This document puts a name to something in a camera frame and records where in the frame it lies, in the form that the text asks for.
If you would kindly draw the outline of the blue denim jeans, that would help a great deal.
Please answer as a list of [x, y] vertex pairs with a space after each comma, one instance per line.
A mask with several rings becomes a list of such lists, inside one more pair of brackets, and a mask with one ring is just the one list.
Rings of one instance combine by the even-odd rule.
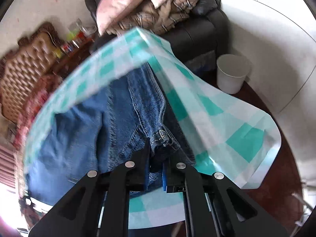
[[148, 64], [55, 115], [26, 175], [30, 196], [55, 205], [91, 170], [112, 171], [150, 143], [148, 191], [162, 186], [162, 163], [174, 152], [195, 158]]

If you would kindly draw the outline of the teal white checkered tablecloth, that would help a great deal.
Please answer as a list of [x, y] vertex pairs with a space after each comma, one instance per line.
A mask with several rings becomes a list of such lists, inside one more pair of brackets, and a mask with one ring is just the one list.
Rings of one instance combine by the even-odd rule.
[[209, 85], [174, 56], [168, 41], [139, 28], [98, 49], [44, 104], [26, 140], [25, 180], [55, 115], [144, 64], [153, 71], [193, 151], [196, 169], [222, 172], [242, 189], [258, 188], [281, 146], [271, 116]]

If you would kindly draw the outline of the white waste bin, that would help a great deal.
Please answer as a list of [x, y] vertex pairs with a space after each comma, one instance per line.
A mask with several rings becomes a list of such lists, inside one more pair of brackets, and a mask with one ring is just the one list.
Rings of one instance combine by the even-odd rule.
[[218, 88], [227, 94], [238, 93], [251, 71], [250, 62], [243, 56], [225, 54], [216, 63]]

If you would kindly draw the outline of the red floral bed quilt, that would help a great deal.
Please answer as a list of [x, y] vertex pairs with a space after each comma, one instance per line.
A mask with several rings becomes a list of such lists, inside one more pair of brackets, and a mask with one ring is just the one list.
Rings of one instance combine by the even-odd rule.
[[51, 94], [62, 83], [63, 78], [55, 74], [42, 76], [35, 84], [34, 89], [27, 97], [17, 121], [17, 132], [13, 146], [16, 151], [20, 150], [26, 142], [27, 135], [33, 121]]

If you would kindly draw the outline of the dark wooden nightstand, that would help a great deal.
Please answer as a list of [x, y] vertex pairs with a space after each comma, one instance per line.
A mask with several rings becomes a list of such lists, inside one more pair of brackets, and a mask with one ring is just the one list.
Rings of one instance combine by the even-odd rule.
[[74, 48], [72, 52], [64, 55], [58, 62], [55, 62], [47, 73], [58, 75], [65, 79], [90, 56], [89, 50], [94, 44], [95, 39], [96, 37], [92, 36], [91, 38], [83, 41], [79, 48]]

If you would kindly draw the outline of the yellow lidded jar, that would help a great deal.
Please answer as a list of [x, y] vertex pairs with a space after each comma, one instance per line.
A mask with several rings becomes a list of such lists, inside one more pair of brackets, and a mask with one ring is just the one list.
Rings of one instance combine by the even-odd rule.
[[54, 56], [57, 58], [57, 59], [61, 59], [63, 56], [64, 56], [64, 53], [63, 51], [60, 49], [60, 48], [56, 48], [54, 50]]

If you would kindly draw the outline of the plaid beige folded blanket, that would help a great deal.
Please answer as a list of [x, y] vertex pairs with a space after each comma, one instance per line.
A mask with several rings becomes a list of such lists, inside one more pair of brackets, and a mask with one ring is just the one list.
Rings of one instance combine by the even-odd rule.
[[150, 0], [144, 0], [125, 18], [109, 26], [105, 33], [121, 35], [134, 27], [144, 28], [162, 35], [175, 27], [176, 23], [189, 18], [190, 11], [198, 0], [166, 0], [157, 9]]

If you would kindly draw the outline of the green crumpled bag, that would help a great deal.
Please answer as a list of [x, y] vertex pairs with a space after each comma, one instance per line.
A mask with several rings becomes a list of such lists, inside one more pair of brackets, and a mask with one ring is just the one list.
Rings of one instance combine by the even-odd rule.
[[77, 32], [76, 31], [70, 31], [70, 32], [67, 33], [66, 39], [67, 39], [68, 42], [70, 42], [70, 41], [74, 40], [76, 38], [76, 36], [77, 36]]

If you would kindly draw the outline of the tufted tan leather headboard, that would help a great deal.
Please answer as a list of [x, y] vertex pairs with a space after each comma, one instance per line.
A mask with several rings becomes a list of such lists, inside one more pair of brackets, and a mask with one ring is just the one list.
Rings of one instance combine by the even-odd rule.
[[16, 49], [1, 58], [1, 105], [6, 119], [17, 122], [35, 84], [57, 64], [54, 51], [61, 44], [52, 23], [44, 22], [30, 36], [21, 37]]

